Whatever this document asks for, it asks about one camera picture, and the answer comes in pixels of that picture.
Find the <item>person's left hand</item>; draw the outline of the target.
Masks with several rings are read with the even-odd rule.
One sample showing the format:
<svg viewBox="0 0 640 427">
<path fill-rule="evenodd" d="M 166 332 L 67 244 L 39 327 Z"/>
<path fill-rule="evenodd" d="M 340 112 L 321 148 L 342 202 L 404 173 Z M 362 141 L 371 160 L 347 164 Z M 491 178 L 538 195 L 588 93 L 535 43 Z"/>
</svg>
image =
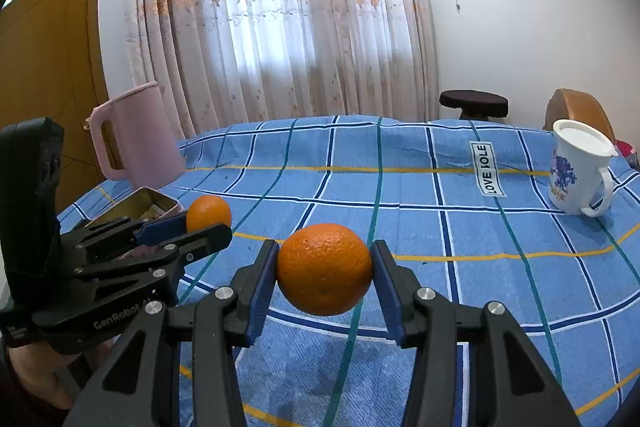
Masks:
<svg viewBox="0 0 640 427">
<path fill-rule="evenodd" d="M 1 413 L 21 413 L 29 401 L 67 412 L 75 399 L 60 374 L 80 355 L 60 355 L 49 343 L 1 347 Z"/>
</svg>

